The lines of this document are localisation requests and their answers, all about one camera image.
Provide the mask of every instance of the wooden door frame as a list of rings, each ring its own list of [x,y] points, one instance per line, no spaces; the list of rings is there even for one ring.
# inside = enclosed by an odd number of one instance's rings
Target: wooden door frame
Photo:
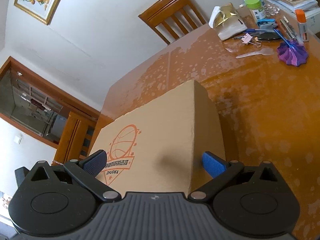
[[[47,94],[53,98],[57,103],[67,108],[70,108],[73,112],[79,114],[80,116],[87,118],[89,120],[97,121],[100,116],[100,112],[91,106],[88,106],[79,99],[73,97],[72,95],[66,93],[55,85],[51,84],[44,78],[40,77],[38,74],[34,73],[26,66],[15,60],[13,57],[9,57],[7,61],[0,68],[0,80],[4,77],[8,70],[16,71],[22,73],[21,80],[25,80],[30,85],[38,88],[43,93]],[[53,143],[22,126],[21,124],[11,120],[6,115],[0,113],[0,118],[4,119],[6,122],[14,126],[15,128],[21,130],[22,132],[30,135],[34,139],[37,139],[55,149],[58,148],[58,144]]]

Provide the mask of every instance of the green lid jar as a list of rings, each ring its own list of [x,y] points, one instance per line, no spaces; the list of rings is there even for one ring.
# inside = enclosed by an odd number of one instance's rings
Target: green lid jar
[[[245,0],[245,4],[249,9],[258,9],[262,6],[262,2],[260,0]]]
[[[266,13],[260,0],[245,0],[245,4],[247,8],[250,9],[252,17],[256,22],[266,18]]]

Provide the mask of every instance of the metal screw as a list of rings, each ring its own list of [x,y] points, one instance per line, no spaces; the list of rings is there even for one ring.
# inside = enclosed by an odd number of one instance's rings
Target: metal screw
[[[115,192],[115,191],[106,191],[105,193],[102,194],[102,196],[106,199],[115,199],[118,197],[118,192]]]
[[[206,198],[207,194],[202,192],[202,191],[194,191],[190,194],[190,196],[193,198],[193,199],[204,199]]]

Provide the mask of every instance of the chair backrest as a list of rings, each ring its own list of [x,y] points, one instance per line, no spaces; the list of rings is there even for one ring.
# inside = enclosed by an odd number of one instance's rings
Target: chair backrest
[[[140,14],[139,18],[143,20],[151,29],[153,29],[167,44],[170,44],[168,39],[166,39],[165,36],[158,29],[156,29],[158,25],[162,24],[175,40],[180,38],[166,22],[168,18],[171,17],[184,34],[189,32],[183,23],[177,18],[175,13],[180,12],[193,30],[198,28],[196,23],[184,9],[185,6],[189,6],[194,14],[199,18],[200,22],[202,24],[206,24],[206,21],[203,19],[197,8],[190,0],[159,0],[145,12]]]
[[[88,155],[88,146],[84,146],[85,140],[91,140],[88,130],[94,129],[96,122],[85,119],[76,113],[70,112],[62,136],[54,156],[52,165],[64,164],[72,159],[84,159]]]

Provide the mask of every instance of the purple paper fan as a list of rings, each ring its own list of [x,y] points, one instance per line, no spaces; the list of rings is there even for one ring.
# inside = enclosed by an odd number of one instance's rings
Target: purple paper fan
[[[294,65],[299,67],[301,64],[307,62],[308,53],[303,45],[299,45],[296,41],[290,42],[292,45],[289,47],[285,42],[280,44],[277,49],[278,58],[285,62],[287,65]]]

